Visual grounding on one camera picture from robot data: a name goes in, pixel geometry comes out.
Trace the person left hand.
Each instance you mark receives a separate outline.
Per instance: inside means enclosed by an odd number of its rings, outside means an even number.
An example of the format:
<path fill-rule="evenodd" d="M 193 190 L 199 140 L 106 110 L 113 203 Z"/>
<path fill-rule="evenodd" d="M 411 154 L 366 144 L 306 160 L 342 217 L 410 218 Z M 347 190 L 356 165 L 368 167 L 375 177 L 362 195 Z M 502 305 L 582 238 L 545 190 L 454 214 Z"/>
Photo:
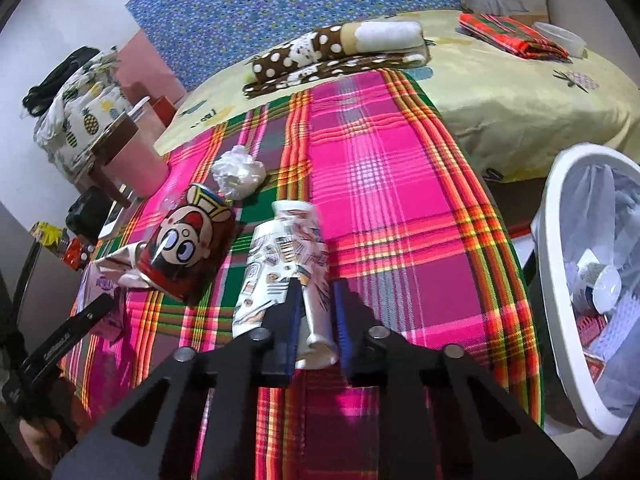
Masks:
<path fill-rule="evenodd" d="M 77 440 L 81 440 L 92 428 L 92 420 L 77 396 L 72 394 L 62 402 L 62 412 L 70 418 Z M 68 446 L 63 443 L 60 425 L 50 418 L 20 419 L 21 436 L 35 461 L 44 469 L 52 471 Z"/>

